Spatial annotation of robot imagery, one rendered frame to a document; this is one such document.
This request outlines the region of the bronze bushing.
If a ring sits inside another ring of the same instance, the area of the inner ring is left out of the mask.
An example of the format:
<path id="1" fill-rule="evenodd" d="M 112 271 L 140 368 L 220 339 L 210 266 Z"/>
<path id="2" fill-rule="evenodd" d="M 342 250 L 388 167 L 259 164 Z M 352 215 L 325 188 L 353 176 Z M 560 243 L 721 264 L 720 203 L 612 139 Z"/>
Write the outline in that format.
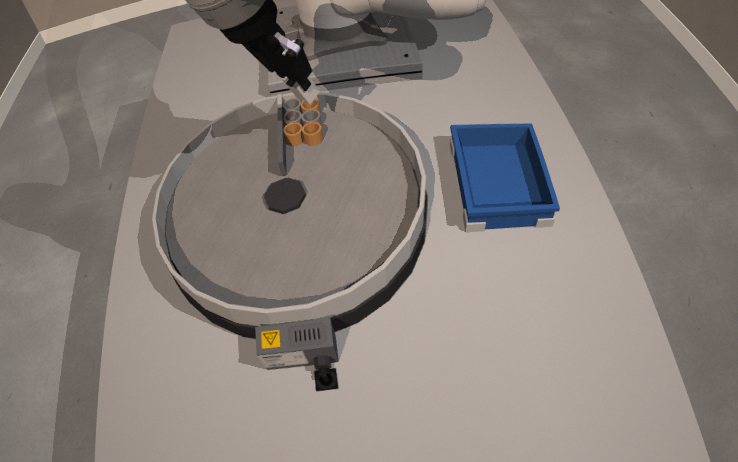
<path id="1" fill-rule="evenodd" d="M 305 108 L 304 108 L 304 107 L 305 107 Z M 321 114 L 321 111 L 320 111 L 320 105 L 319 105 L 319 101 L 318 101 L 317 99 L 314 99 L 314 100 L 313 100 L 313 102 L 311 103 L 311 105 L 307 104 L 307 103 L 306 103 L 306 102 L 305 102 L 304 100 L 303 100 L 303 101 L 301 102 L 301 110 L 302 110 L 302 114 L 303 114 L 303 113 L 304 113 L 305 111 L 307 111 L 307 110 L 311 110 L 311 109 L 312 109 L 312 110 L 318 110 L 318 111 L 320 112 L 320 114 Z"/>
<path id="2" fill-rule="evenodd" d="M 289 123 L 284 127 L 283 131 L 286 143 L 289 146 L 298 146 L 303 143 L 304 138 L 302 133 L 302 125 L 300 123 Z"/>
<path id="3" fill-rule="evenodd" d="M 323 141 L 322 127 L 317 122 L 309 122 L 302 127 L 304 142 L 309 146 L 315 146 Z"/>

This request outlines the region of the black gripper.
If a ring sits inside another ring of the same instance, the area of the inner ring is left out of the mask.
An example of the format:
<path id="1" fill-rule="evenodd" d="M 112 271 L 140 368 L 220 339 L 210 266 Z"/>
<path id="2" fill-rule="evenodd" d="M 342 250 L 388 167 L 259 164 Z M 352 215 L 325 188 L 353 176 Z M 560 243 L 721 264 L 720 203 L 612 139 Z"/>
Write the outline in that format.
<path id="1" fill-rule="evenodd" d="M 298 100 L 311 105 L 320 91 L 309 77 L 312 69 L 303 49 L 304 43 L 300 39 L 290 41 L 285 38 L 276 18 L 276 4 L 273 0 L 266 0 L 253 17 L 241 25 L 220 31 L 229 41 L 242 44 L 268 71 L 275 71 Z"/>

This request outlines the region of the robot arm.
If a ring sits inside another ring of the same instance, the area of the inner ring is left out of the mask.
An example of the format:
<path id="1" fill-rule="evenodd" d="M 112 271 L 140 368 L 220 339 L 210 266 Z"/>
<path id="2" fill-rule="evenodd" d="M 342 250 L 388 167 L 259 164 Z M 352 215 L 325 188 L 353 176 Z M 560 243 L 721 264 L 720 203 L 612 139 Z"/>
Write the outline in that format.
<path id="1" fill-rule="evenodd" d="M 251 18 L 265 0 L 185 0 L 211 27 L 225 30 Z M 283 28 L 290 41 L 303 41 L 308 61 L 338 52 L 387 44 L 372 12 L 448 20 L 472 16 L 486 0 L 295 0 L 299 11 Z M 366 13 L 366 14 L 363 14 Z M 300 18 L 299 18 L 300 16 Z M 299 22 L 296 22 L 299 21 Z M 296 24 L 295 24 L 296 23 Z"/>

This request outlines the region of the blue plastic crate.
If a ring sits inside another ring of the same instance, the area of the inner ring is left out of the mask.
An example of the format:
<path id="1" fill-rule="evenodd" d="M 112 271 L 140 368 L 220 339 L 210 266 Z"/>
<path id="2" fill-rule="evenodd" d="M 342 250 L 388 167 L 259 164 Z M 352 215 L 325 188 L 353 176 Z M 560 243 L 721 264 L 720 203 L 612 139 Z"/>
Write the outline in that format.
<path id="1" fill-rule="evenodd" d="M 465 232 L 553 226 L 560 206 L 532 124 L 450 129 Z"/>

